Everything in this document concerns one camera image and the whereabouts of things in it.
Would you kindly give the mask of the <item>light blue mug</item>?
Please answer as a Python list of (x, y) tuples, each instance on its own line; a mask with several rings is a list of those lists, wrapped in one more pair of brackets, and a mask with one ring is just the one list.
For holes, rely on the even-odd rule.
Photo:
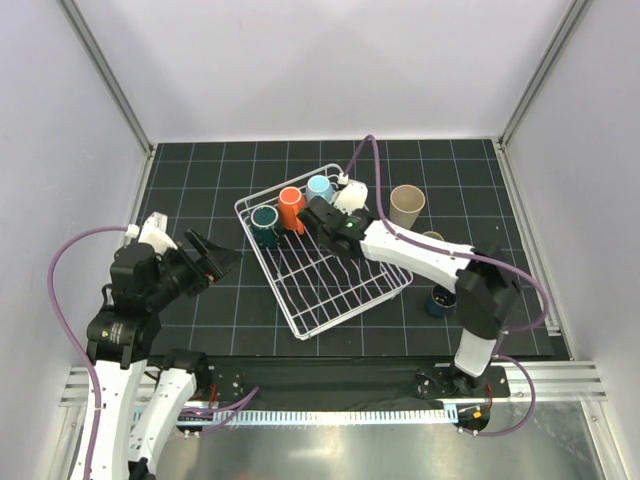
[(307, 202), (310, 202), (319, 197), (332, 204), (335, 191), (336, 185), (327, 176), (314, 175), (306, 183), (305, 198)]

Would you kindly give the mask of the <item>orange mug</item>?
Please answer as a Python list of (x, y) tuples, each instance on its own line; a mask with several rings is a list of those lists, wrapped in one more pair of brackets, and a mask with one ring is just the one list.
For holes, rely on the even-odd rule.
[(303, 235), (305, 227), (298, 214), (305, 208), (306, 200), (300, 189), (293, 186), (283, 188), (278, 196), (280, 222), (284, 229)]

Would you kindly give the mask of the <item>dark green mug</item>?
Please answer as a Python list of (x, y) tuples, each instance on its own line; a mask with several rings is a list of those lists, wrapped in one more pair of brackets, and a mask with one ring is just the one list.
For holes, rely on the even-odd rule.
[(256, 207), (250, 216), (250, 229), (260, 248), (278, 247), (283, 235), (279, 211), (271, 205)]

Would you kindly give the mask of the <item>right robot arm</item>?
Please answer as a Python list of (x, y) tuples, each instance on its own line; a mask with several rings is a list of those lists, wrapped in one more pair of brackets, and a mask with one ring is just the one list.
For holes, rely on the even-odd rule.
[(343, 212), (321, 197), (313, 198), (297, 219), (314, 240), (341, 258), (390, 264), (454, 294), (462, 334), (450, 383), (462, 396), (473, 396), (485, 386), (485, 370), (521, 293), (508, 264), (471, 245), (401, 228), (366, 209)]

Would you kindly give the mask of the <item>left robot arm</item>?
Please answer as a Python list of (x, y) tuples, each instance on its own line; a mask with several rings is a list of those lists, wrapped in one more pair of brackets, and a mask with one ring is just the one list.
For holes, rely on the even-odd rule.
[(184, 404), (201, 400), (212, 385), (202, 352), (176, 349), (160, 368), (142, 417), (136, 396), (161, 328), (159, 314), (180, 296), (194, 297), (226, 276), (240, 252), (211, 243), (189, 229), (193, 258), (162, 227), (146, 225), (120, 248), (110, 267), (110, 295), (87, 328), (93, 368), (74, 479), (152, 479)]

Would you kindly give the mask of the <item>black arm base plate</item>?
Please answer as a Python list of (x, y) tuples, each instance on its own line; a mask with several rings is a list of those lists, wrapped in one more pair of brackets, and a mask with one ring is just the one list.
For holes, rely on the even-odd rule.
[(482, 401), (510, 396), (505, 369), (492, 364), (476, 388), (454, 378), (448, 357), (210, 356), (220, 397), (233, 382), (257, 388), (251, 406), (263, 410), (373, 411), (426, 408), (437, 400)]

